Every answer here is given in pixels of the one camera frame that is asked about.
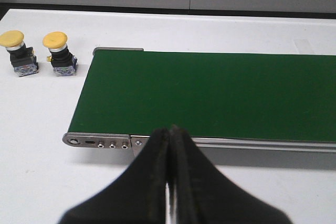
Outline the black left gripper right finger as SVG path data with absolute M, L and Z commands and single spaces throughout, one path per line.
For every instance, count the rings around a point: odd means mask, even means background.
M 170 148 L 177 223 L 291 223 L 223 175 L 184 129 L 170 130 Z

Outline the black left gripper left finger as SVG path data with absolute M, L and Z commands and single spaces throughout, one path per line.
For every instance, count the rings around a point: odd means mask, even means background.
M 112 184 L 66 211 L 60 223 L 165 223 L 168 144 L 168 130 L 155 130 Z

